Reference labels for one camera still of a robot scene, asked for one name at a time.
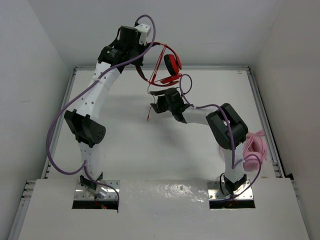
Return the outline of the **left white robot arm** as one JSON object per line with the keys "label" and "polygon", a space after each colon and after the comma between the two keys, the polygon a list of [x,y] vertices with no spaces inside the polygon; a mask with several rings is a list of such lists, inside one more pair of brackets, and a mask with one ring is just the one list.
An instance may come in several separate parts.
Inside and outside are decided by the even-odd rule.
{"label": "left white robot arm", "polygon": [[67,110],[64,114],[78,142],[81,161],[85,164],[80,183],[92,191],[97,189],[96,182],[103,177],[97,152],[99,143],[106,135],[106,128],[98,122],[100,110],[128,61],[132,60],[133,65],[142,65],[143,59],[137,57],[148,47],[147,37],[150,32],[151,26],[143,23],[136,23],[134,27],[121,26],[116,39],[105,46],[97,58],[90,82],[93,87],[80,98],[73,111]]}

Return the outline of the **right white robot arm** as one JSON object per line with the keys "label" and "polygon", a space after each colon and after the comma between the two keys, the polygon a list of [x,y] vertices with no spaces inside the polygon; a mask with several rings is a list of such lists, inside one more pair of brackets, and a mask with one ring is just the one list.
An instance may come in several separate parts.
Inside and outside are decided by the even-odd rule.
{"label": "right white robot arm", "polygon": [[157,114],[169,111],[180,123],[201,124],[210,128],[215,141],[224,149],[225,189],[229,194],[234,194],[247,180],[244,168],[240,166],[243,157],[237,155],[237,150],[243,149],[249,132],[235,109],[229,103],[194,106],[174,87],[151,91],[150,94],[157,96],[157,101],[151,104]]}

